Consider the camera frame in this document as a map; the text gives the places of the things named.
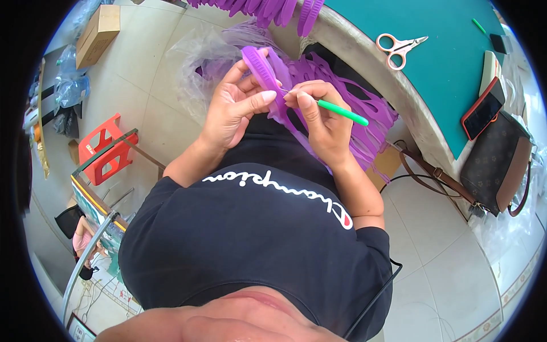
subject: pink scissors handle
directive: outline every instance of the pink scissors handle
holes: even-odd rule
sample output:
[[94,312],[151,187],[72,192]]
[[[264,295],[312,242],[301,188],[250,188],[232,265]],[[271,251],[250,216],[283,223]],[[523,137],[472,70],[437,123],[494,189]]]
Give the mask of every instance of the pink scissors handle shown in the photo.
[[[389,39],[391,39],[393,41],[393,46],[390,47],[389,49],[386,49],[386,48],[382,47],[380,45],[380,38],[382,38],[382,37],[388,37]],[[389,33],[382,33],[376,39],[376,46],[378,46],[378,48],[380,50],[390,53],[387,56],[386,64],[389,68],[391,68],[393,70],[401,70],[402,68],[405,67],[406,53],[412,49],[412,47],[409,45],[411,43],[412,43],[412,41],[410,41],[410,40],[397,40],[395,37],[393,37]],[[403,63],[401,63],[400,66],[395,65],[395,63],[391,61],[391,57],[393,57],[393,55],[401,56],[401,59],[403,60]]]

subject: green pen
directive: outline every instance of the green pen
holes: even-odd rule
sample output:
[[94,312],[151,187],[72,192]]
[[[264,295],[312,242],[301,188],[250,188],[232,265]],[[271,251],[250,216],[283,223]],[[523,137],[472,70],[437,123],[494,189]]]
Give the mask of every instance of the green pen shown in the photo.
[[350,112],[347,109],[344,109],[344,108],[342,108],[340,106],[337,106],[333,103],[323,101],[323,100],[315,100],[315,102],[317,102],[318,106],[323,107],[323,108],[325,108],[325,109],[327,109],[331,112],[339,114],[339,115],[341,115],[343,117],[346,117],[348,119],[351,119],[354,122],[358,123],[359,125],[363,125],[363,126],[368,126],[369,125],[369,121],[366,120],[365,118],[363,118],[362,116],[357,115],[353,112]]

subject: hand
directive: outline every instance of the hand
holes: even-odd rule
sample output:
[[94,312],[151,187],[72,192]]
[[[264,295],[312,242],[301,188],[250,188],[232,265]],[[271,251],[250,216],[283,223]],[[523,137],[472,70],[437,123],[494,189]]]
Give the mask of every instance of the hand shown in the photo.
[[285,95],[287,106],[300,108],[307,122],[311,148],[332,169],[343,164],[350,153],[350,136],[353,121],[320,108],[315,99],[323,99],[351,110],[332,84],[322,80],[297,84]]
[[[267,56],[267,49],[260,51]],[[273,90],[263,91],[253,75],[241,79],[247,70],[245,61],[235,63],[214,91],[200,135],[211,148],[236,146],[253,115],[268,112],[268,105],[277,96]]]

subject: handbag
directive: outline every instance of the handbag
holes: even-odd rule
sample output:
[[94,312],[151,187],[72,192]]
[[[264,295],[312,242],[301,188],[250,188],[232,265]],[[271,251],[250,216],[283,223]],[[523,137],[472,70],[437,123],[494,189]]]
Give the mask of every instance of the handbag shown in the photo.
[[[464,198],[474,207],[484,209],[494,216],[508,209],[509,214],[517,216],[526,204],[530,187],[532,142],[530,134],[509,113],[501,110],[477,138],[468,159],[460,173],[461,184],[410,151],[400,152],[401,162],[406,171],[419,184],[436,193],[452,198]],[[447,195],[419,179],[419,175],[408,166],[405,155],[414,159],[437,183],[454,190],[458,195]],[[511,210],[515,196],[528,168],[525,192],[515,210]]]

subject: red phone case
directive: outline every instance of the red phone case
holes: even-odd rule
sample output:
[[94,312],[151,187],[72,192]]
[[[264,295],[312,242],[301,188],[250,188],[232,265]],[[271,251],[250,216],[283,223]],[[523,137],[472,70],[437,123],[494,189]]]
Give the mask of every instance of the red phone case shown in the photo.
[[485,89],[485,91],[482,93],[482,95],[479,97],[479,99],[471,106],[471,109],[467,111],[467,113],[462,117],[462,120],[460,121],[462,123],[462,126],[463,126],[463,130],[465,131],[465,134],[467,135],[467,139],[469,139],[470,141],[473,141],[475,140],[487,127],[488,125],[490,125],[491,122],[494,122],[496,121],[496,119],[498,118],[498,113],[496,113],[496,115],[494,115],[494,117],[492,118],[492,120],[490,120],[486,126],[484,126],[484,128],[479,132],[479,134],[477,134],[477,136],[474,138],[474,139],[471,139],[471,136],[469,135],[469,132],[467,131],[467,128],[465,128],[465,120],[473,113],[473,111],[480,105],[480,103],[484,100],[484,98],[486,97],[486,95],[488,95],[490,93],[490,91],[492,90],[492,88],[494,88],[495,84],[499,81],[499,78],[497,78],[496,76],[494,76],[494,78],[492,79],[492,81],[490,82],[490,84],[488,85],[488,87]]

